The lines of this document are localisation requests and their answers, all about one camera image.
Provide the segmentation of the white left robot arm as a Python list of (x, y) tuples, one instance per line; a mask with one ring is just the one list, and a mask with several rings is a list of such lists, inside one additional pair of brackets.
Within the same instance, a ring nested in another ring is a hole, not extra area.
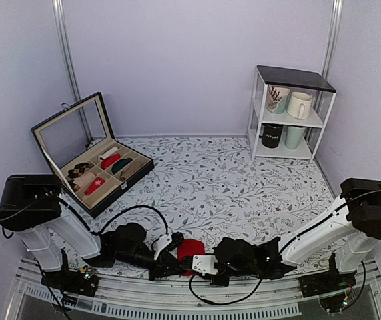
[(96, 268), (121, 261), (149, 271), (149, 280), (179, 275), (183, 265), (171, 254), (183, 243), (181, 233), (166, 231), (151, 247), (138, 223), (113, 231), (94, 231), (61, 198), (56, 175), (12, 175), (0, 201), (0, 226), (18, 235), (39, 262), (42, 284), (63, 293), (92, 297), (99, 277)]

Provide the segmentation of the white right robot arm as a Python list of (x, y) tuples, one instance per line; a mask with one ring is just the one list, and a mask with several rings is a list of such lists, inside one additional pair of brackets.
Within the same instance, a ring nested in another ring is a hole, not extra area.
[(259, 245), (224, 237), (212, 254), (187, 255), (181, 264), (220, 286), (228, 285), (231, 276), (276, 280), (345, 238), (345, 244), (331, 255), (330, 270), (321, 280), (326, 290), (335, 291), (381, 240), (381, 181), (349, 178), (340, 188), (332, 204), (298, 230)]

